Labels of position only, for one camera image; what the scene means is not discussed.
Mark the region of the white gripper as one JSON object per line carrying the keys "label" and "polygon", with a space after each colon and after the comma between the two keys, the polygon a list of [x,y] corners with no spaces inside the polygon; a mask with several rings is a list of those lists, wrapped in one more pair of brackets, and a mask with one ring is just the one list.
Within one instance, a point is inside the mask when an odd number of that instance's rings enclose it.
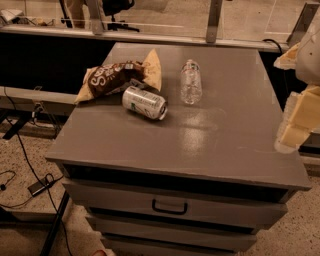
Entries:
{"label": "white gripper", "polygon": [[301,93],[290,93],[274,143],[276,149],[298,149],[320,127],[320,28],[312,27],[300,44],[278,57],[273,66],[296,68],[296,77],[312,84]]}

